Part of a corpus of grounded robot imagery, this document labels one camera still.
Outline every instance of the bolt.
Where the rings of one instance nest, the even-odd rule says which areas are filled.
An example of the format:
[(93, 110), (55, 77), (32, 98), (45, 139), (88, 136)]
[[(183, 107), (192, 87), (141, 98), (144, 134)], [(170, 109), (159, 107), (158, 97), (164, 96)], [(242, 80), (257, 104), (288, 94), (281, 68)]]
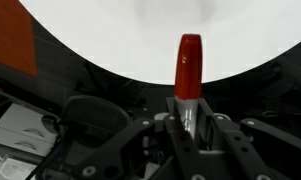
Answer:
[(195, 174), (191, 177), (191, 180), (206, 180), (201, 174)]
[(149, 125), (150, 122), (149, 121), (143, 121), (142, 124), (146, 126), (146, 125)]
[(82, 171), (82, 176), (90, 177), (96, 173), (96, 168), (94, 166), (87, 166)]
[(254, 126), (256, 123), (253, 122), (253, 121), (247, 121), (247, 124), (251, 125), (251, 126)]
[(149, 156), (150, 152), (148, 150), (143, 151), (144, 155)]
[(269, 176), (264, 175), (264, 174), (259, 174), (257, 176), (257, 180), (271, 180), (271, 178)]

